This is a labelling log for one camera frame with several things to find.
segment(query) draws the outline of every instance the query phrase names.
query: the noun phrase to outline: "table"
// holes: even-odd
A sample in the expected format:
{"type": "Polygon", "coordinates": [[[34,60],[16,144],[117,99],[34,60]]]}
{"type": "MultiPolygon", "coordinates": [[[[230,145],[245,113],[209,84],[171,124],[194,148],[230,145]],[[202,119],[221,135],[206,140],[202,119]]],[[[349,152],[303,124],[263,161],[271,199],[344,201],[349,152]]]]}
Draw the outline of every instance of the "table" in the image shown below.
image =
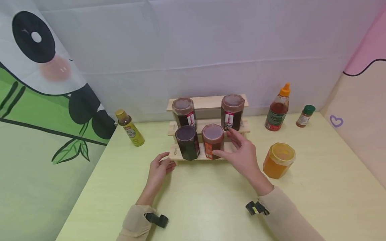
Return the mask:
{"type": "MultiPolygon", "coordinates": [[[[264,128],[265,116],[246,117],[259,165],[269,147],[287,143],[297,159],[280,180],[271,179],[326,240],[386,240],[386,191],[320,113],[305,128],[288,114],[280,131],[264,128]]],[[[145,144],[134,147],[117,128],[57,241],[115,240],[146,183],[149,163],[168,151],[169,122],[138,123],[145,144]]],[[[224,160],[180,162],[156,199],[166,229],[153,226],[148,240],[274,240],[245,205],[256,200],[247,181],[224,160]]]]}

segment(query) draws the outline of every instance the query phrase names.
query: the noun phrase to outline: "left hand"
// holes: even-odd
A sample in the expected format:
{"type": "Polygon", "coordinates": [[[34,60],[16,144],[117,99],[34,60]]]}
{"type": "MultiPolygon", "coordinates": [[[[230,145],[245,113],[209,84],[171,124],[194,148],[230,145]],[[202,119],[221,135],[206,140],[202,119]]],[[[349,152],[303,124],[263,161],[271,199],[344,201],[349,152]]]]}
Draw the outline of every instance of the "left hand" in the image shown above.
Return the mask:
{"type": "Polygon", "coordinates": [[[147,177],[146,186],[136,205],[151,206],[153,204],[156,195],[162,187],[166,174],[173,171],[176,166],[175,162],[171,161],[170,158],[161,160],[168,155],[169,152],[161,153],[150,163],[149,176],[147,177]]]}

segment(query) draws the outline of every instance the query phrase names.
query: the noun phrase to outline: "panda eye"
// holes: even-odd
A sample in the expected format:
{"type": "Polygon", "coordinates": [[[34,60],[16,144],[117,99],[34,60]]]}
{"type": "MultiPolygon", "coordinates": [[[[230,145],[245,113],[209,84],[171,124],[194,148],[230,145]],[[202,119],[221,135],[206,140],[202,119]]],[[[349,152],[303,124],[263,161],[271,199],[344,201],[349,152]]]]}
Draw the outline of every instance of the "panda eye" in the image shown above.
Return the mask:
{"type": "Polygon", "coordinates": [[[12,32],[20,50],[30,60],[47,63],[55,56],[55,41],[48,26],[38,16],[21,11],[14,16],[12,32]]]}

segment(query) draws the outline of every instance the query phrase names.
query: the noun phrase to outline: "cartoon wallpaper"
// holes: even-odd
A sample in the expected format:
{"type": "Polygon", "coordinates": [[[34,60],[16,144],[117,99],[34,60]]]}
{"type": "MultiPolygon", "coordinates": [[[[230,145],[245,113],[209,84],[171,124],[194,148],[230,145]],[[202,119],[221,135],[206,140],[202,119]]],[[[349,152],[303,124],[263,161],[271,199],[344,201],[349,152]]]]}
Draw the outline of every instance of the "cartoon wallpaper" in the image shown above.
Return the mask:
{"type": "Polygon", "coordinates": [[[87,142],[106,145],[114,129],[95,93],[46,23],[20,11],[4,19],[0,50],[0,121],[72,139],[57,150],[54,164],[81,154],[87,142]]]}
{"type": "Polygon", "coordinates": [[[386,188],[386,8],[348,63],[321,113],[386,188]]]}
{"type": "Polygon", "coordinates": [[[1,2],[1,240],[55,240],[114,120],[31,1],[1,2]]]}

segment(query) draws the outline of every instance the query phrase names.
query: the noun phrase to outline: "bottle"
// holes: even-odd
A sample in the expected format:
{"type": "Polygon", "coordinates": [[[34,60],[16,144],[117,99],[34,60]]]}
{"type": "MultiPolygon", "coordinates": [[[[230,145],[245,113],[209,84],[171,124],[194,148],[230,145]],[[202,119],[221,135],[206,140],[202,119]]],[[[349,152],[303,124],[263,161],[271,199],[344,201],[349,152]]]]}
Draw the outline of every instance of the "bottle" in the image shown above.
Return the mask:
{"type": "Polygon", "coordinates": [[[229,128],[240,130],[245,100],[241,95],[224,96],[221,101],[221,126],[225,131],[229,128]]]}
{"type": "Polygon", "coordinates": [[[122,109],[117,110],[115,115],[118,118],[118,124],[125,129],[133,144],[136,147],[142,146],[143,143],[145,143],[145,139],[134,125],[131,116],[126,114],[126,112],[122,109]]]}
{"type": "Polygon", "coordinates": [[[295,158],[295,150],[292,147],[284,143],[275,143],[268,150],[263,171],[268,177],[279,179],[288,171],[295,158]]]}
{"type": "Polygon", "coordinates": [[[172,104],[173,116],[178,127],[189,125],[197,129],[194,103],[190,98],[178,98],[172,104]]]}
{"type": "Polygon", "coordinates": [[[290,92],[290,83],[286,83],[286,85],[280,90],[278,96],[276,96],[275,100],[269,106],[267,120],[264,125],[270,131],[280,130],[288,112],[290,92]]]}
{"type": "Polygon", "coordinates": [[[174,135],[182,157],[188,161],[197,159],[200,154],[200,146],[196,129],[189,125],[181,126],[174,135]]]}
{"type": "Polygon", "coordinates": [[[314,111],[315,111],[315,106],[310,104],[304,106],[304,109],[301,112],[299,119],[296,121],[296,125],[298,127],[304,128],[307,125],[307,122],[311,118],[314,111]]]}
{"type": "Polygon", "coordinates": [[[219,156],[213,155],[213,150],[224,150],[224,130],[216,124],[206,125],[202,129],[202,140],[205,146],[205,155],[209,159],[218,159],[219,156]]]}

